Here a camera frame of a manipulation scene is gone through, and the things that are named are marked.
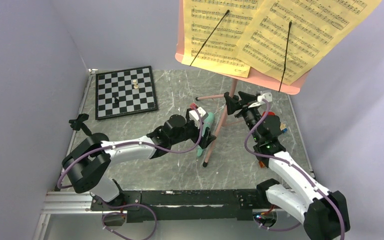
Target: floor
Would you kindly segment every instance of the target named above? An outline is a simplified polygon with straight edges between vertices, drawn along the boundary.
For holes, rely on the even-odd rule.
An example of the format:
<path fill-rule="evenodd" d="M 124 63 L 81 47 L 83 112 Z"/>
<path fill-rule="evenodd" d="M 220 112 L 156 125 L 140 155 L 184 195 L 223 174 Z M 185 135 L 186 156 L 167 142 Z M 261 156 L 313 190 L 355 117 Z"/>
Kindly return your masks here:
<path fill-rule="evenodd" d="M 223 94 L 230 90 L 232 83 L 231 78 L 206 70 L 154 70 L 153 76 L 158 111 L 100 121 L 95 120 L 96 88 L 93 76 L 83 109 L 83 113 L 90 115 L 90 119 L 86 121 L 89 129 L 93 133 L 106 134 L 110 141 L 136 139 L 162 125 L 173 114 L 184 116 L 190 103 L 195 102 L 195 97 Z M 243 81 L 239 81 L 237 91 L 251 94 L 257 91 L 272 92 L 272 111 L 288 128 L 288 132 L 281 135 L 279 140 L 295 161 L 309 173 L 310 166 L 288 96 Z M 215 113 L 212 126 L 212 131 L 215 131 L 225 104 L 224 99 L 208 99 L 196 103 Z M 232 115 L 227 119 L 228 122 L 236 120 Z M 205 153 L 201 157 L 196 157 L 194 150 L 185 154 L 168 153 L 156 159 L 125 162 L 108 168 L 106 176 L 115 179 L 124 190 L 255 188 L 257 184 L 270 178 L 277 179 L 286 186 L 276 173 L 260 168 L 255 156 L 244 149 L 243 141 L 247 133 L 248 128 L 244 123 L 223 127 L 206 168 L 202 167 Z M 73 147 L 85 137 L 84 133 L 78 132 Z M 193 142 L 187 141 L 172 149 L 184 150 L 192 145 Z"/>

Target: white wall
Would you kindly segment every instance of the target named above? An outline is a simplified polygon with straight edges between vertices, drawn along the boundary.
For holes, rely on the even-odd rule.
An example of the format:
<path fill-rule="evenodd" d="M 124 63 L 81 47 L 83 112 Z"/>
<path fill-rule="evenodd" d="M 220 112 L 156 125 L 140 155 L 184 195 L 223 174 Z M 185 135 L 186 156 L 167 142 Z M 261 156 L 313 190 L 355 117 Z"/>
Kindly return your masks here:
<path fill-rule="evenodd" d="M 0 0 L 0 240 L 29 240 L 88 71 L 50 0 Z"/>
<path fill-rule="evenodd" d="M 53 0 L 88 68 L 186 69 L 174 59 L 179 0 Z"/>
<path fill-rule="evenodd" d="M 347 239 L 384 239 L 384 1 L 292 100 L 316 177 L 348 201 Z"/>

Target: black clamp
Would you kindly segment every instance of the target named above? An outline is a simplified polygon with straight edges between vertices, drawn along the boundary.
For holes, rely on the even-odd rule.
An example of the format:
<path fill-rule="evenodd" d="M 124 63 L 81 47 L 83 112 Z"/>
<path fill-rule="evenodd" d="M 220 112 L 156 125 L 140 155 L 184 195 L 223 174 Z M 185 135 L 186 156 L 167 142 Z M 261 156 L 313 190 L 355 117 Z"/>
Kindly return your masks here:
<path fill-rule="evenodd" d="M 92 131 L 90 131 L 90 129 L 84 123 L 88 119 L 89 119 L 89 115 L 83 113 L 83 114 L 78 115 L 77 119 L 71 119 L 68 122 L 71 124 L 70 127 L 74 131 L 83 130 L 83 132 L 84 132 L 84 134 L 86 136 L 91 136 L 92 135 Z"/>

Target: sheet music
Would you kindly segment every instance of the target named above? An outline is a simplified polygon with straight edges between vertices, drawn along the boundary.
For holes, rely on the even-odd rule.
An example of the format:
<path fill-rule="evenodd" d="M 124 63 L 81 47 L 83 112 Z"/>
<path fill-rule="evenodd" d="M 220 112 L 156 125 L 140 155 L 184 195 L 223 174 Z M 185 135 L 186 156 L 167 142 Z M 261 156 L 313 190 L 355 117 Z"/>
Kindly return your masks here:
<path fill-rule="evenodd" d="M 241 34 L 234 53 L 258 71 L 292 84 L 314 67 L 381 0 L 265 0 Z"/>
<path fill-rule="evenodd" d="M 193 66 L 202 69 L 248 77 L 249 65 L 234 57 L 236 43 L 251 23 L 262 0 L 184 0 L 184 57 L 183 64 L 189 65 L 202 44 L 223 19 Z"/>

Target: pink music stand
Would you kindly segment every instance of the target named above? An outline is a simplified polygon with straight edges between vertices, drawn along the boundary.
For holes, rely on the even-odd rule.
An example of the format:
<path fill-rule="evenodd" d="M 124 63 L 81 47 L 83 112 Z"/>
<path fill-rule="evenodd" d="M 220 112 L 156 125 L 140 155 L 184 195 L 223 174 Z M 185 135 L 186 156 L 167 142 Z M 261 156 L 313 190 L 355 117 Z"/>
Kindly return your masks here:
<path fill-rule="evenodd" d="M 183 0 L 180 0 L 179 29 L 178 29 L 177 50 L 176 50 L 175 58 L 176 58 L 177 61 L 179 61 L 181 63 L 181 61 L 183 60 L 183 56 L 184 56 Z M 267 75 L 265 75 L 265 74 L 255 70 L 252 67 L 251 67 L 251 69 L 249 71 L 249 75 L 248 75 L 247 78 L 239 77 L 239 76 L 232 76 L 232 75 L 228 75 L 228 74 L 224 74 L 224 73 L 219 73 L 219 72 L 218 72 L 218 74 L 225 75 L 225 76 L 233 78 L 233 83 L 232 83 L 232 86 L 230 87 L 230 92 L 229 92 L 231 97 L 234 95 L 234 92 L 236 91 L 236 86 L 237 86 L 238 80 L 245 81 L 245 82 L 248 82 L 248 83 L 252 83 L 252 84 L 255 84 L 255 85 L 258 85 L 258 86 L 262 86 L 262 87 L 265 87 L 265 88 L 268 88 L 268 89 L 273 89 L 273 90 L 276 90 L 276 91 L 278 91 L 279 87 L 280 87 L 280 82 L 278 80 L 276 80 L 276 79 L 274 79 L 274 78 L 272 78 L 270 76 L 267 76 Z M 305 79 L 307 78 L 308 74 L 309 74 L 309 71 L 306 72 L 304 75 L 302 75 L 297 81 L 295 81 L 291 85 L 282 84 L 282 87 L 281 87 L 280 91 L 283 92 L 283 93 L 286 93 L 286 94 L 290 94 L 290 95 L 295 95 L 295 94 L 299 93 L 299 91 L 301 90 L 302 85 L 304 85 L 304 83 L 305 83 Z M 223 97 L 224 97 L 223 94 L 219 94 L 219 95 L 212 95 L 212 96 L 197 97 L 196 100 L 199 101 L 199 100 L 204 100 L 204 99 L 218 99 L 218 98 L 223 98 Z M 227 107 L 225 106 L 224 107 L 224 111 L 223 111 L 223 113 L 221 115 L 220 122 L 219 122 L 219 124 L 217 126 L 217 129 L 215 130 L 215 133 L 214 133 L 215 136 L 218 136 L 218 134 L 219 134 L 219 132 L 221 130 L 221 127 L 226 127 L 226 126 L 229 126 L 229 125 L 241 122 L 241 121 L 237 121 L 237 122 L 226 124 L 226 119 L 227 119 Z M 212 151 L 215 148 L 215 142 L 216 141 L 214 141 L 211 144 L 211 146 L 210 146 L 210 148 L 208 150 L 208 153 L 206 154 L 206 157 L 205 157 L 205 160 L 204 160 L 204 163 L 203 163 L 204 167 L 206 167 L 208 165 L 211 153 L 212 153 Z"/>

